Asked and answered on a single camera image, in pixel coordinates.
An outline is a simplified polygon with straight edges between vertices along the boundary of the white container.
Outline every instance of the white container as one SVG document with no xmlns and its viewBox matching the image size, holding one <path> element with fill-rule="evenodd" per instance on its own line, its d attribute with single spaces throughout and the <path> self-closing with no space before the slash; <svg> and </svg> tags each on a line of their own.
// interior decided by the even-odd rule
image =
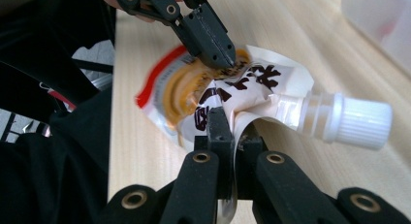
<svg viewBox="0 0 411 224">
<path fill-rule="evenodd" d="M 411 76 L 411 0 L 342 0 L 341 10 Z"/>
</svg>

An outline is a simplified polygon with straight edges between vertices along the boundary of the wooden table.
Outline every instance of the wooden table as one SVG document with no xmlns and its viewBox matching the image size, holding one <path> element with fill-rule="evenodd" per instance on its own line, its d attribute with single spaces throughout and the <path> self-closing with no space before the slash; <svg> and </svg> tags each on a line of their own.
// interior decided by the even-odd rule
<svg viewBox="0 0 411 224">
<path fill-rule="evenodd" d="M 298 61 L 314 78 L 314 90 L 393 106 L 392 133 L 379 151 L 323 144 L 264 121 L 256 125 L 269 148 L 290 155 L 323 192 L 335 197 L 342 188 L 362 187 L 411 218 L 411 79 L 344 18 L 340 0 L 208 1 L 233 42 Z M 135 105 L 147 72 L 178 44 L 171 28 L 118 14 L 110 198 L 134 183 L 157 190 L 178 174 L 186 152 Z M 250 203 L 240 203 L 233 223 L 253 222 Z"/>
</svg>

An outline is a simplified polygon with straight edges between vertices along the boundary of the light wood surface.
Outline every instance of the light wood surface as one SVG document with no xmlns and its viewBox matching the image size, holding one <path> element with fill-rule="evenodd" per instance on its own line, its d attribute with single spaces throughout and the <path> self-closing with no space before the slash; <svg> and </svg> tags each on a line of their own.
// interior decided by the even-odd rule
<svg viewBox="0 0 411 224">
<path fill-rule="evenodd" d="M 379 151 L 323 144 L 273 123 L 257 127 L 270 149 L 290 155 L 325 193 L 373 191 L 411 218 L 411 79 L 364 38 L 340 0 L 208 0 L 236 44 L 288 56 L 311 73 L 317 91 L 390 103 L 394 124 Z M 119 13 L 113 81 L 110 197 L 134 183 L 159 189 L 176 178 L 186 152 L 135 105 L 147 72 L 179 44 L 171 28 Z M 241 203 L 233 223 L 253 223 Z"/>
</svg>

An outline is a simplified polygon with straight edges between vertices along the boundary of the white plastic cap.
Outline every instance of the white plastic cap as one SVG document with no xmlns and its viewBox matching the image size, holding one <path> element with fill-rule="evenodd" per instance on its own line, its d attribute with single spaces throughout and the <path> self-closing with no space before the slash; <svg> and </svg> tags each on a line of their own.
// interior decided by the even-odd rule
<svg viewBox="0 0 411 224">
<path fill-rule="evenodd" d="M 304 99 L 298 131 L 305 135 L 373 149 L 388 140 L 393 121 L 390 105 L 344 98 L 341 94 L 308 94 Z"/>
</svg>

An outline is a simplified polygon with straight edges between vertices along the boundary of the food pouch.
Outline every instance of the food pouch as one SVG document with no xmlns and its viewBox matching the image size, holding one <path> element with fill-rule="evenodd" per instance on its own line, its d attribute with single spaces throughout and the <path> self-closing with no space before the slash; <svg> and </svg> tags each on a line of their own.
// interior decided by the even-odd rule
<svg viewBox="0 0 411 224">
<path fill-rule="evenodd" d="M 250 122 L 264 118 L 328 143 L 379 148 L 386 142 L 389 105 L 311 94 L 313 84 L 300 63 L 270 50 L 237 47 L 236 66 L 214 70 L 181 46 L 153 68 L 136 102 L 188 151 L 195 136 L 206 135 L 207 113 L 216 107 L 223 107 L 236 141 Z"/>
</svg>

